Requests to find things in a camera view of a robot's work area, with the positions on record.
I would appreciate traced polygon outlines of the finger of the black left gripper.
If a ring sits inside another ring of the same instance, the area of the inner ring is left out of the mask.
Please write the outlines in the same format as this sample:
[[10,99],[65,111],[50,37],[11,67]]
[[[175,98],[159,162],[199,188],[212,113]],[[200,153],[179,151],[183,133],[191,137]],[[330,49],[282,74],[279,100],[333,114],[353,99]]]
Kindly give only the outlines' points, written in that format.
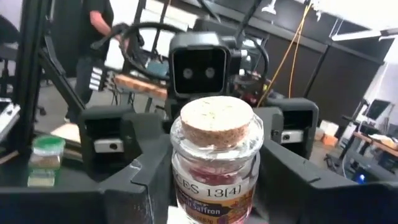
[[137,158],[134,129],[125,114],[132,106],[93,106],[81,112],[79,131],[83,167],[100,182],[119,172]]
[[269,98],[268,105],[282,111],[280,145],[309,159],[318,123],[318,106],[306,98]]

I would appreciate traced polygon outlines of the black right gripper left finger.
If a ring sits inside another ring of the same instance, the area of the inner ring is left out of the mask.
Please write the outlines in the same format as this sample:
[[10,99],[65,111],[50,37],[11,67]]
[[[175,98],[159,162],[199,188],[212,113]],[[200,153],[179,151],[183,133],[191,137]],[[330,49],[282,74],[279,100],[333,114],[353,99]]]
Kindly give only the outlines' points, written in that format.
[[166,224],[172,148],[155,113],[128,114],[127,140],[142,153],[95,182],[80,170],[60,171],[55,187],[28,187],[28,157],[0,165],[0,224]]

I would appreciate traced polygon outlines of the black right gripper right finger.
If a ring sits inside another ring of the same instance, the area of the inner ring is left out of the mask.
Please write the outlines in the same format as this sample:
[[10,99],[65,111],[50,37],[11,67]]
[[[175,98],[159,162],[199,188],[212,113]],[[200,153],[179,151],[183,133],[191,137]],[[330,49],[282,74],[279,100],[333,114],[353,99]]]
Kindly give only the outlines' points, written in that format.
[[271,139],[282,122],[278,108],[256,108],[264,143],[254,197],[269,224],[398,224],[398,182],[357,184]]

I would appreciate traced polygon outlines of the green-lid glass spice jar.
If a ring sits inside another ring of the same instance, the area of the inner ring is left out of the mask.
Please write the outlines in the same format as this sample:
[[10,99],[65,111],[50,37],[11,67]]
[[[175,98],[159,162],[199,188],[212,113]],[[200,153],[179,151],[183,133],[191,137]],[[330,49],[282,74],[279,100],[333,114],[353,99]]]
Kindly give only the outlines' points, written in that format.
[[54,187],[62,166],[63,138],[51,135],[36,137],[32,143],[27,179],[28,187]]

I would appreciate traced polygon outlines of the cork-stoppered glass spice jar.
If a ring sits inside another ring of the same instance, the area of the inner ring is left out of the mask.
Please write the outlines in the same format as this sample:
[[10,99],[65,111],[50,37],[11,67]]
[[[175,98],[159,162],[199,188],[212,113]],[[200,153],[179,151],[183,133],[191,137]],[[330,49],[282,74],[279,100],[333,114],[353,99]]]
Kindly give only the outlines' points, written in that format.
[[193,100],[175,119],[170,140],[177,203],[189,224],[243,224],[264,142],[253,109],[232,96]]

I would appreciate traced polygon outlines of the person's forearm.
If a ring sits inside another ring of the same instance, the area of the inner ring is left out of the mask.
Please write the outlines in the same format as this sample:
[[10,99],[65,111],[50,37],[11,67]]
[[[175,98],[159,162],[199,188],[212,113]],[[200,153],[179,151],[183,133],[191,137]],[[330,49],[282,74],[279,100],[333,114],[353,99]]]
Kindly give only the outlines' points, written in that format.
[[90,12],[91,25],[101,34],[108,35],[111,33],[111,27],[107,25],[99,11]]

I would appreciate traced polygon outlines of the white box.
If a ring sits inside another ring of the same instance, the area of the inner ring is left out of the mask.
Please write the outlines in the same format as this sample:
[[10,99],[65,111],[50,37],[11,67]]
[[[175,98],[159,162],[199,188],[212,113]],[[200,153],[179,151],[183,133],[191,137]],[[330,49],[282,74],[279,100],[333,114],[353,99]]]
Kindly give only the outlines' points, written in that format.
[[322,120],[320,123],[320,129],[324,131],[325,134],[334,136],[338,130],[339,126],[331,121]]

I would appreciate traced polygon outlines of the orange box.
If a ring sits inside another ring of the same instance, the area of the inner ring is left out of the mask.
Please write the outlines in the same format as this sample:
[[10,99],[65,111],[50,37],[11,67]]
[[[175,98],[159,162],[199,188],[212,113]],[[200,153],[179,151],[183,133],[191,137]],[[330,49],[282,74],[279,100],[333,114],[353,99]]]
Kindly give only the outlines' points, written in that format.
[[338,138],[332,135],[324,134],[322,137],[322,143],[326,146],[335,147],[338,143]]

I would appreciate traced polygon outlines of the wooden desk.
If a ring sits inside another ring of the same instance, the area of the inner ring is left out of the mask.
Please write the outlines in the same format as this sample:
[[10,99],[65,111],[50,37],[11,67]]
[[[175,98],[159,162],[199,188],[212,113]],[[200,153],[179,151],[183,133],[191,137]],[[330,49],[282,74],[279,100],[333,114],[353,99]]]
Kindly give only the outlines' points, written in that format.
[[354,132],[353,136],[355,136],[356,138],[360,138],[361,140],[366,141],[367,143],[370,143],[370,145],[375,146],[376,148],[380,148],[381,150],[386,151],[389,154],[398,158],[398,150],[395,150],[394,148],[389,147],[388,145],[385,145],[381,141],[375,140],[370,137],[366,137],[365,135],[358,133],[358,132]]

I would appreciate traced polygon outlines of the small dark monitor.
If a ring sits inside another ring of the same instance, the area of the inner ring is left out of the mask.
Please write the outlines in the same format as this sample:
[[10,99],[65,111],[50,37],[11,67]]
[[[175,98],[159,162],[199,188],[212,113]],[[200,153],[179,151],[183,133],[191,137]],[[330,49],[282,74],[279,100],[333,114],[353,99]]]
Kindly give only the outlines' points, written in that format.
[[366,119],[375,122],[381,122],[388,117],[392,104],[390,101],[375,99],[362,113]]

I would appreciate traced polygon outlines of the person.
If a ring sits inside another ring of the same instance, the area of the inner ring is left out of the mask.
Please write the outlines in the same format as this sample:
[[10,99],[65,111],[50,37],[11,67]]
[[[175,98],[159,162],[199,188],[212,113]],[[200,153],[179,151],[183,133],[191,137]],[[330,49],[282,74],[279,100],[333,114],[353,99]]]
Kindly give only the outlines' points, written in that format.
[[87,104],[93,90],[89,88],[93,65],[104,62],[108,54],[109,41],[98,50],[93,50],[91,44],[101,40],[106,35],[99,33],[90,22],[90,12],[99,11],[110,27],[112,27],[114,12],[110,0],[82,0],[78,33],[78,61],[76,64],[75,93],[83,104]]

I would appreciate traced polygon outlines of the black aluminium table frame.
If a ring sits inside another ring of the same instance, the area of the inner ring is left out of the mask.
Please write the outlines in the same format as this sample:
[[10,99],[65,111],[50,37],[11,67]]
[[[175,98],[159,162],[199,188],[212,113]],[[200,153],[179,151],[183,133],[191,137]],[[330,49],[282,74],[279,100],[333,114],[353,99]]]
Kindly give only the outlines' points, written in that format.
[[24,0],[21,42],[16,61],[14,101],[21,107],[19,120],[9,135],[9,146],[19,154],[31,152],[34,120],[44,70],[71,109],[82,112],[85,105],[67,82],[66,72],[55,54],[50,36],[50,5],[53,0]]

